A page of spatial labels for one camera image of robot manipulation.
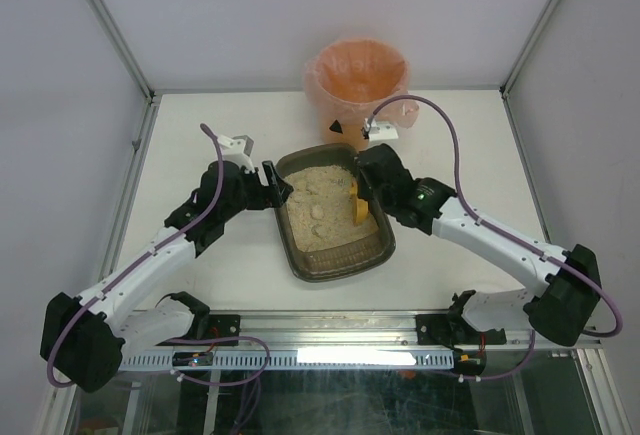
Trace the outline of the yellow litter scoop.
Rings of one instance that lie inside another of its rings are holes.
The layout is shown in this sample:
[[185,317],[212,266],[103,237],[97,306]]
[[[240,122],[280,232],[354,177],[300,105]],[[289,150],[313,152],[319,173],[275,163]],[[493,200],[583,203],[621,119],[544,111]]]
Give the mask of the yellow litter scoop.
[[369,215],[369,206],[366,200],[358,196],[358,183],[353,181],[349,189],[349,197],[352,204],[353,223],[359,226],[364,223]]

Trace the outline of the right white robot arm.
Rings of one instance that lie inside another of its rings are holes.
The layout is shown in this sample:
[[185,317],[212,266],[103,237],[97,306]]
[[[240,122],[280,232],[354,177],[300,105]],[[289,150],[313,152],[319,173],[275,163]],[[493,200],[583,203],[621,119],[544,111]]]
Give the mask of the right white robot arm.
[[475,210],[460,195],[433,179],[413,177],[388,145],[356,158],[358,195],[407,228],[452,242],[498,267],[520,283],[517,290],[466,290],[454,296],[446,318],[450,332],[533,330],[571,347],[600,300],[595,253],[583,245],[571,250],[513,234]]

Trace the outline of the orange trash bin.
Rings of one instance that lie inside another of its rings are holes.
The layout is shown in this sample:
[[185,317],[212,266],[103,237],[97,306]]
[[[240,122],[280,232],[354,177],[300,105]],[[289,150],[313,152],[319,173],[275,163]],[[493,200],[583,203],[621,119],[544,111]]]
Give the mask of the orange trash bin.
[[365,119],[370,115],[366,104],[329,102],[316,109],[323,143],[345,143],[355,150],[367,148],[362,135]]

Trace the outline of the grey plastic litter box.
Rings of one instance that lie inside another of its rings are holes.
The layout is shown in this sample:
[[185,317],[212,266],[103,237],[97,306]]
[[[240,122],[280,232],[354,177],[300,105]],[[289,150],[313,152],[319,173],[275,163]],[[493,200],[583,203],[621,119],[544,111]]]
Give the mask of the grey plastic litter box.
[[[281,158],[276,168],[286,176],[309,167],[338,165],[357,177],[357,151],[346,144],[329,144],[293,152]],[[395,236],[387,215],[375,202],[368,203],[369,213],[379,230],[362,240],[333,249],[302,252],[296,246],[289,223],[286,204],[276,210],[276,220],[284,251],[293,274],[309,283],[320,283],[349,277],[373,269],[386,262],[396,248]]]

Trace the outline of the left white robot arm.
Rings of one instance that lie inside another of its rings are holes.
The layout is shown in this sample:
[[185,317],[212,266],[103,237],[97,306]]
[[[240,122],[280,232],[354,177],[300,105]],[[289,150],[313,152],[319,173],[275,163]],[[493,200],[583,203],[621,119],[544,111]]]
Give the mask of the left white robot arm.
[[281,208],[293,191],[270,161],[254,171],[230,161],[211,163],[199,187],[126,267],[76,296],[59,293],[50,300],[40,347],[50,384],[92,393],[123,361],[148,348],[204,339],[210,308],[185,291],[163,296],[142,314],[134,311],[157,285],[214,244],[232,218]]

